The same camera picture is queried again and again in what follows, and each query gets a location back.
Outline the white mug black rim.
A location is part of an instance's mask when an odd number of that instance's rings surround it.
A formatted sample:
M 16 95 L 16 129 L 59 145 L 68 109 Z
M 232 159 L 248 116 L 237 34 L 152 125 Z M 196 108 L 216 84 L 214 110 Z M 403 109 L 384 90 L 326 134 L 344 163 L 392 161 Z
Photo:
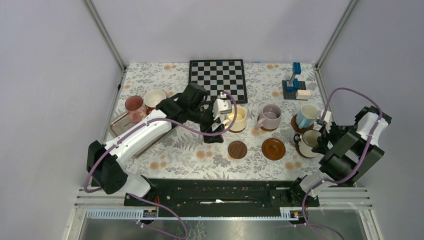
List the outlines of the white mug black rim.
M 300 150 L 306 154 L 307 149 L 313 152 L 313 148 L 318 146 L 318 138 L 322 134 L 318 130 L 307 130 L 305 133 L 296 133 L 293 137 L 295 145 L 300 146 Z

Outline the light blue mug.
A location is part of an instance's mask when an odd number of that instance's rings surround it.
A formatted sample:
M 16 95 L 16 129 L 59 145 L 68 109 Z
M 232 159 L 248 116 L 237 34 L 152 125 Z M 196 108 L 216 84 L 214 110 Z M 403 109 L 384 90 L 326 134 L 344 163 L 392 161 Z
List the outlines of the light blue mug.
M 318 108 L 313 104 L 304 104 L 295 118 L 295 123 L 299 129 L 309 128 L 316 120 Z

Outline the cream yellow mug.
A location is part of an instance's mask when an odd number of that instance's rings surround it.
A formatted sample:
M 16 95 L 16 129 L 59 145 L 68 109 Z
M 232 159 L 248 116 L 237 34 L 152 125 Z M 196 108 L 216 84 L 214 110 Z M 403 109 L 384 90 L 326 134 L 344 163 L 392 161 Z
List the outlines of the cream yellow mug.
M 222 122 L 225 129 L 228 129 L 233 119 L 235 123 L 232 125 L 230 130 L 239 131 L 247 126 L 247 112 L 242 106 L 237 106 L 237 114 L 235 114 L 235 108 L 232 107 L 232 113 L 226 115 L 226 119 Z

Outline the dark walnut coaster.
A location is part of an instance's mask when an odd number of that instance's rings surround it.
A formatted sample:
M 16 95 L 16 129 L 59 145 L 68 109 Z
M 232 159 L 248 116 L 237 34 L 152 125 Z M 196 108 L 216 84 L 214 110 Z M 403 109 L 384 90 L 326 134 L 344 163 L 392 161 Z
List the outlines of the dark walnut coaster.
M 227 151 L 232 158 L 242 159 L 246 156 L 248 148 L 245 143 L 237 140 L 228 145 Z

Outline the lilac mug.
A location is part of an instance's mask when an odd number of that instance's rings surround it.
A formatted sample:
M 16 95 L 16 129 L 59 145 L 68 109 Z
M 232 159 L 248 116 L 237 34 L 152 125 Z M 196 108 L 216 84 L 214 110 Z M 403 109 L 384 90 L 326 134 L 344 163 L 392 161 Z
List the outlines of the lilac mug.
M 280 107 L 275 104 L 265 105 L 259 115 L 260 119 L 259 122 L 255 124 L 255 128 L 263 126 L 267 129 L 274 129 L 279 127 L 281 123 L 282 111 Z

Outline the white mug dark red outside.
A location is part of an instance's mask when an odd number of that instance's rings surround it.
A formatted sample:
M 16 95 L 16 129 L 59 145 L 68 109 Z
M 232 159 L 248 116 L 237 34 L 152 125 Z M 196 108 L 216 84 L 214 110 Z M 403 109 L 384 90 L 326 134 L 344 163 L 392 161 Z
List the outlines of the white mug dark red outside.
M 162 100 L 166 99 L 167 95 L 164 91 L 160 89 L 153 89 L 148 91 L 144 95 L 144 105 L 146 108 L 146 114 L 149 115 L 152 110 L 154 110 Z

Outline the pink mug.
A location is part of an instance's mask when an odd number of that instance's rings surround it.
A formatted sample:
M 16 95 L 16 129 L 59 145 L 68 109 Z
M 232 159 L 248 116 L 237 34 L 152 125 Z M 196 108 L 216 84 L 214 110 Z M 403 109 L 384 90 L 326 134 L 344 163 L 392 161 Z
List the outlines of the pink mug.
M 141 96 L 133 95 L 125 101 L 125 109 L 131 123 L 137 124 L 147 116 L 146 106 Z

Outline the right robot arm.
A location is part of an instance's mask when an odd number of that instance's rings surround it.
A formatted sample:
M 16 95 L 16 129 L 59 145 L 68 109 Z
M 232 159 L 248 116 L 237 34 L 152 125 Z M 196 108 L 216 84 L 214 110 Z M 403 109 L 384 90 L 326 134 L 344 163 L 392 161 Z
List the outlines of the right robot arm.
M 320 167 L 312 174 L 297 178 L 284 199 L 291 206 L 309 205 L 318 194 L 333 186 L 351 185 L 362 177 L 385 154 L 379 147 L 381 133 L 392 117 L 375 106 L 365 106 L 353 125 L 337 125 L 326 117 L 319 130 L 310 129 L 293 137 L 298 153 L 307 158 L 321 155 Z

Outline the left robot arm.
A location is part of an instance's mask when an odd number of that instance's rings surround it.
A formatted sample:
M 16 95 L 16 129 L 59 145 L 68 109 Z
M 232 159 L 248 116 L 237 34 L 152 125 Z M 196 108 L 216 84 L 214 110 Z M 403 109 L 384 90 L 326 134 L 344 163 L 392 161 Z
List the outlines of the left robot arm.
M 124 170 L 127 160 L 137 152 L 148 149 L 176 126 L 190 121 L 200 129 L 191 132 L 203 136 L 204 143 L 222 143 L 225 114 L 234 108 L 235 100 L 228 92 L 203 107 L 207 91 L 196 83 L 189 83 L 183 92 L 161 100 L 143 120 L 107 143 L 92 142 L 88 147 L 88 179 L 110 195 L 118 191 L 136 195 L 144 206 L 152 204 L 155 192 L 142 176 Z

